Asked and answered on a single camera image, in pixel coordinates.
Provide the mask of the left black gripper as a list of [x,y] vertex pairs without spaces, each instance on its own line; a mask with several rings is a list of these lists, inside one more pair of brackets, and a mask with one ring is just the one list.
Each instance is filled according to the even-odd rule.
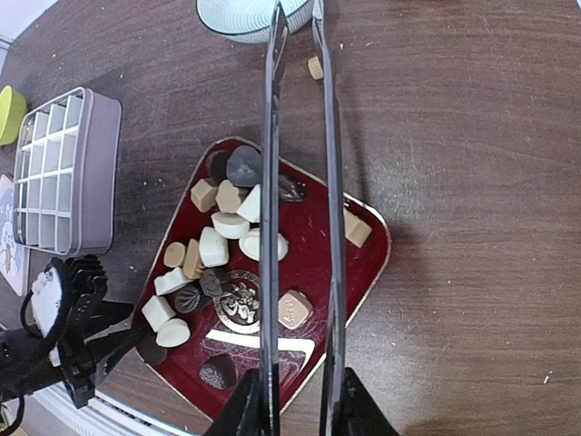
[[[73,405],[82,408],[122,357],[137,346],[146,331],[129,328],[109,333],[111,326],[124,321],[134,311],[128,302],[106,300],[108,277],[97,256],[65,260],[54,257],[63,289],[64,331],[58,341],[61,365],[55,368],[48,354],[55,339],[44,338],[39,329],[24,324],[1,333],[1,398],[4,401],[31,395],[61,383]],[[32,289],[24,308],[31,308]]]

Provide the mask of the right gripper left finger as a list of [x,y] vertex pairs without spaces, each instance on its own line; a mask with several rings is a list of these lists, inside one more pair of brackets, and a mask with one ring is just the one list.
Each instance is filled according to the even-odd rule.
[[204,436],[269,435],[261,412],[261,381],[258,369],[248,370]]

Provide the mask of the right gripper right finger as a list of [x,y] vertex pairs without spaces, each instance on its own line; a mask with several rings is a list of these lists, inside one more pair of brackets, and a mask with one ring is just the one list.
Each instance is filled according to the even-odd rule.
[[333,378],[338,374],[328,368],[323,372],[320,435],[398,436],[356,372],[345,368],[341,385]]

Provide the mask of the pink compartment tin box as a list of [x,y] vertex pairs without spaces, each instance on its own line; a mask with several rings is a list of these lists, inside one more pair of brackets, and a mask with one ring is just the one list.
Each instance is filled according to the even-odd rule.
[[76,87],[25,116],[15,156],[17,243],[64,257],[110,249],[122,113],[119,100]]

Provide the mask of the metal tongs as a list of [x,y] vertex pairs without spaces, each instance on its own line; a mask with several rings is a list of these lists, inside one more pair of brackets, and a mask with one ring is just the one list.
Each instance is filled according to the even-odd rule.
[[316,1],[311,13],[313,40],[323,71],[322,96],[327,160],[326,207],[312,203],[282,206],[280,199],[281,85],[285,71],[284,49],[291,34],[280,2],[271,12],[265,60],[264,117],[261,181],[261,367],[259,410],[263,435],[280,432],[279,346],[280,260],[278,236],[289,237],[293,261],[314,262],[323,253],[330,257],[325,363],[320,409],[320,434],[338,435],[341,428],[345,366],[346,253],[343,212],[343,179],[338,103],[330,46],[326,37],[327,7]]

